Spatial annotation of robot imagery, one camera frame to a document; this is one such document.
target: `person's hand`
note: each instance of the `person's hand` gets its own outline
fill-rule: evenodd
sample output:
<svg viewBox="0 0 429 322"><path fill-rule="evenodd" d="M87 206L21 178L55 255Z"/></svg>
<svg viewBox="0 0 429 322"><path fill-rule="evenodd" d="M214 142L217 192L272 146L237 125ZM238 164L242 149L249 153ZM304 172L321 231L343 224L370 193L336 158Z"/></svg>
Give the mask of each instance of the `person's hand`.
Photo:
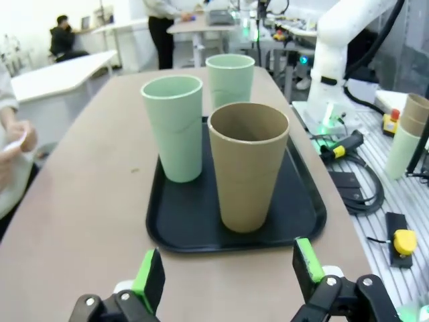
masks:
<svg viewBox="0 0 429 322"><path fill-rule="evenodd" d="M182 21L191 21L192 20L192 14L189 12L182 12L180 14L180 18Z"/></svg>
<svg viewBox="0 0 429 322"><path fill-rule="evenodd" d="M12 160L21 154L19 146L8 151L0 151L0 191L11 182L13 169Z"/></svg>
<svg viewBox="0 0 429 322"><path fill-rule="evenodd" d="M38 136L33 125L29 121L16 121L7 126L7 140L10 142L17 141L22 138L24 132L27 132L27 137L21 145L22 152L30 152L34 150L38 143Z"/></svg>

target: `dark hair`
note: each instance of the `dark hair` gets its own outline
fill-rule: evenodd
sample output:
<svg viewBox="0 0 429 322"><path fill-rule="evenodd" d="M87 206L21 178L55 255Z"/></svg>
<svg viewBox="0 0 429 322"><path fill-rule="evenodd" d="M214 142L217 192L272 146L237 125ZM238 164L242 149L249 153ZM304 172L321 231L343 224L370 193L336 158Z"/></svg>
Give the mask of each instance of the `dark hair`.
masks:
<svg viewBox="0 0 429 322"><path fill-rule="evenodd" d="M66 15L61 15L60 17L56 18L56 22L58 25L60 25L65 20L68 20L68 17Z"/></svg>

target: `screw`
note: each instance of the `screw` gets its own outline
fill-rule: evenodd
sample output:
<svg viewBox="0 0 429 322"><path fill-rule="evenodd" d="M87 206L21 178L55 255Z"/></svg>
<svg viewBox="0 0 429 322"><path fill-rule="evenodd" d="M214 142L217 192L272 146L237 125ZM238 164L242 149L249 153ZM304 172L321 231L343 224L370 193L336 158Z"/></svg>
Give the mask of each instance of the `screw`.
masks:
<svg viewBox="0 0 429 322"><path fill-rule="evenodd" d="M86 300L85 303L86 303L86 305L88 305L90 307L91 305L93 305L95 303L95 300L92 297L90 297L89 299Z"/></svg>
<svg viewBox="0 0 429 322"><path fill-rule="evenodd" d="M129 294L128 294L128 293L123 293L123 294L121 295L121 300L122 300L122 301L126 301L127 299L129 299Z"/></svg>
<svg viewBox="0 0 429 322"><path fill-rule="evenodd" d="M370 278L366 278L365 280L363 280L363 284L365 286L371 286L373 284L373 280L371 280Z"/></svg>
<svg viewBox="0 0 429 322"><path fill-rule="evenodd" d="M328 279L326 280L326 283L329 286L334 286L336 284L336 280L333 277L328 277Z"/></svg>

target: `black jacket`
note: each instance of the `black jacket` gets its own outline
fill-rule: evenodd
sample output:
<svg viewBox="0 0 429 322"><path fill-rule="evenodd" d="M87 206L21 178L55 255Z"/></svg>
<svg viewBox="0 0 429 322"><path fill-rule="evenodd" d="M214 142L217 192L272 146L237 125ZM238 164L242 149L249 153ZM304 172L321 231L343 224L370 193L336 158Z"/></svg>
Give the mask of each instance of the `black jacket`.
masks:
<svg viewBox="0 0 429 322"><path fill-rule="evenodd" d="M74 34L71 29L64 30L60 27L55 27L51 29L51 34L51 53L58 55L73 49Z"/></svg>

